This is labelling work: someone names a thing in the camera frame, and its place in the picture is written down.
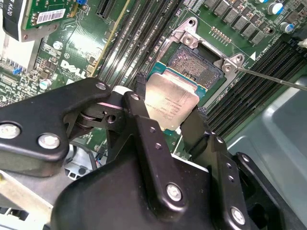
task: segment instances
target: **circular hole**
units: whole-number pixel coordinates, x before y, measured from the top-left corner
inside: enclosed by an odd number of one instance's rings
[[[155,128],[154,127],[150,127],[149,130],[150,130],[151,133],[155,133]]]
[[[234,182],[234,178],[232,176],[228,176],[228,179],[231,181],[231,182]]]
[[[274,29],[274,28],[270,28],[270,29],[267,31],[267,34],[272,35],[274,32],[275,32],[275,29]]]
[[[162,146],[159,143],[156,143],[154,146],[157,150],[161,150]]]
[[[240,62],[240,61],[242,61],[242,56],[238,56],[238,57],[236,57],[236,61],[238,61],[238,62]]]
[[[194,25],[195,25],[195,20],[192,20],[192,19],[191,19],[191,20],[189,21],[189,24],[190,24],[191,26],[194,26]]]
[[[105,86],[103,83],[101,83],[101,82],[97,83],[97,84],[96,84],[96,87],[97,87],[98,89],[100,89],[100,90],[105,90],[105,89],[106,89],[106,86]]]
[[[134,94],[131,94],[131,97],[134,99],[134,100],[139,100],[140,97],[138,95],[136,95],[135,93]]]
[[[115,122],[115,119],[116,117],[114,115],[109,115],[106,117],[106,121],[109,123],[109,124],[112,124]]]

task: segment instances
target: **surface-mount component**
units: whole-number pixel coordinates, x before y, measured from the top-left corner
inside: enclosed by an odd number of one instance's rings
[[[217,4],[217,2],[218,0],[206,0],[204,4],[211,9]]]
[[[226,16],[224,17],[224,22],[231,24],[238,15],[238,11],[236,11],[235,9],[231,9],[228,13],[226,13]]]
[[[254,16],[250,19],[250,22],[255,24],[258,19],[259,19],[259,16],[257,14],[254,14]]]
[[[166,69],[152,73],[146,84],[145,104],[162,129],[176,130],[199,102],[197,86]]]
[[[224,76],[219,68],[185,46],[174,53],[167,65],[206,89]]]
[[[291,33],[294,30],[294,25],[283,22],[280,24],[279,29],[284,33]]]
[[[259,29],[263,31],[263,30],[267,27],[267,25],[268,25],[268,24],[267,24],[266,22],[263,22],[263,23],[259,26]]]
[[[254,24],[249,24],[248,27],[242,32],[242,35],[246,38],[249,38],[253,35],[253,33],[256,31],[256,27]]]
[[[258,31],[256,35],[251,39],[251,42],[255,45],[258,45],[259,42],[265,37],[265,33],[262,31]]]
[[[243,16],[246,16],[249,12],[250,12],[250,7],[246,7],[246,8],[242,11],[242,15],[243,15]]]
[[[282,11],[283,11],[282,3],[273,2],[267,8],[268,14],[280,14]]]
[[[243,29],[243,27],[246,25],[246,23],[248,22],[248,20],[247,20],[247,18],[246,17],[244,17],[244,16],[242,16],[242,17],[240,17],[237,21],[236,21],[236,23],[234,24],[234,28],[236,29],[236,30],[242,30]]]
[[[214,13],[218,16],[222,16],[226,10],[229,8],[229,3],[226,2],[225,0],[222,0],[220,4],[215,8]]]
[[[233,6],[233,8],[237,9],[238,6],[239,6],[241,3],[242,3],[241,0],[236,0],[232,6]]]
[[[298,14],[296,12],[292,12],[291,14],[289,14],[286,21],[288,23],[294,23],[298,18],[299,18]]]
[[[268,0],[255,0],[256,3],[266,3]]]

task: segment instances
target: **barcode label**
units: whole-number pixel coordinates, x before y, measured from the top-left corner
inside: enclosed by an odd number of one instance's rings
[[[49,22],[64,17],[66,9],[39,13],[36,24]]]

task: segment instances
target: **silver screw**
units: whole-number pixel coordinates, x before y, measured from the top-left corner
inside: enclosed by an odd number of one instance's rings
[[[237,209],[236,207],[232,207],[231,214],[238,224],[241,224],[241,225],[245,224],[245,218],[239,209]]]
[[[166,187],[166,191],[168,196],[174,200],[179,201],[182,198],[180,189],[174,184],[168,184]]]
[[[98,89],[100,89],[100,90],[105,90],[106,89],[106,86],[103,83],[100,83],[100,82],[96,84],[96,87]]]
[[[44,149],[53,150],[59,146],[59,138],[53,133],[43,134],[38,138],[38,144]]]
[[[134,100],[137,100],[137,101],[140,99],[139,96],[136,95],[135,93],[134,93],[134,94],[131,94],[131,97],[132,97]]]
[[[20,128],[13,124],[1,124],[0,125],[0,138],[13,139],[20,134]]]
[[[249,162],[249,158],[245,155],[242,155],[243,160],[245,160],[246,162]]]
[[[218,142],[223,143],[223,139],[221,139],[220,137],[216,137],[216,139],[218,140]]]

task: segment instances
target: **electrolytic capacitor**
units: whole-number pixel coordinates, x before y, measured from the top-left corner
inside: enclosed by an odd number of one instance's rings
[[[255,0],[256,3],[266,3],[268,0]]]
[[[50,86],[51,86],[52,82],[50,79],[44,79],[44,80],[41,80],[40,83],[39,83],[39,87],[42,89],[42,90],[46,90],[48,89]]]
[[[283,4],[281,3],[271,3],[268,8],[267,12],[268,14],[280,14],[283,11]]]
[[[279,29],[284,33],[290,33],[294,30],[294,25],[289,23],[281,23]]]

